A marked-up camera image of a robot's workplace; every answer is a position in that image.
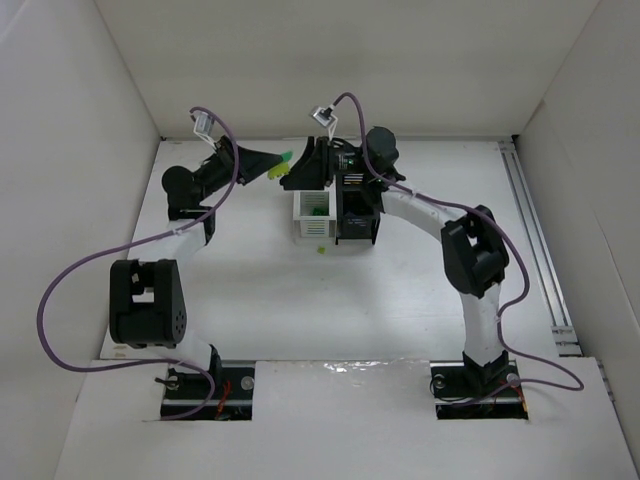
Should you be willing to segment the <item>purple lego pieces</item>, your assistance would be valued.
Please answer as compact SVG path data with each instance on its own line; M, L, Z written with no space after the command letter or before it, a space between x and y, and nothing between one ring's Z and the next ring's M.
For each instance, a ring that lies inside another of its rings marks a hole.
M363 217L345 216L343 220L350 228L365 228L368 225L368 219Z

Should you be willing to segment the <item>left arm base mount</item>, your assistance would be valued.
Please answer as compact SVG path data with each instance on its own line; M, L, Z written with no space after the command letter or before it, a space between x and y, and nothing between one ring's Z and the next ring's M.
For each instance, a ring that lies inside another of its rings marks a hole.
M255 362L233 361L221 364L215 376L216 390L207 404L198 412L187 413L199 407L210 393L210 383L201 374L184 368L169 368L155 381L164 387L160 416L179 416L186 421L250 421L253 413Z

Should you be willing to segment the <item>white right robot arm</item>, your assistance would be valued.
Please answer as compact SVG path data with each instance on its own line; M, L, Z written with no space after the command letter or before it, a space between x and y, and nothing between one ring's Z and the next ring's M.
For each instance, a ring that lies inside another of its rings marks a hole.
M382 215L389 215L440 243L445 276L462 302L465 345L461 366L434 377L446 384L460 381L460 397L486 395L506 378L509 363L496 326L509 264L503 236L493 213L483 205L470 210L449 207L411 192L395 167L398 158L396 137L385 127L369 130L360 145L311 137L279 183L286 191L302 193L335 189L336 242L375 242Z

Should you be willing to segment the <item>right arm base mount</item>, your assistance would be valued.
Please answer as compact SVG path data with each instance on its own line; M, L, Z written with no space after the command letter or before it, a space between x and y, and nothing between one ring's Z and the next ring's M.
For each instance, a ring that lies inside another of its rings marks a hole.
M432 362L429 389L438 420L527 420L522 389L508 385L518 375L514 361L488 384L475 381L462 361Z

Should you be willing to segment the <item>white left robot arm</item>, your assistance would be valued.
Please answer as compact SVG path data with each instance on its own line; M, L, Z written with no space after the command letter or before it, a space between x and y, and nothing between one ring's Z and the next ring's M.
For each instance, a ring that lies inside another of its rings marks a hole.
M110 269L109 333L114 343L151 350L181 367L194 365L219 377L217 350L188 329L180 278L215 233L213 208L203 202L230 184L246 185L267 172L279 175L290 158L289 152L235 148L223 136L198 169L172 166L164 172L170 235L143 245L136 258L116 261Z

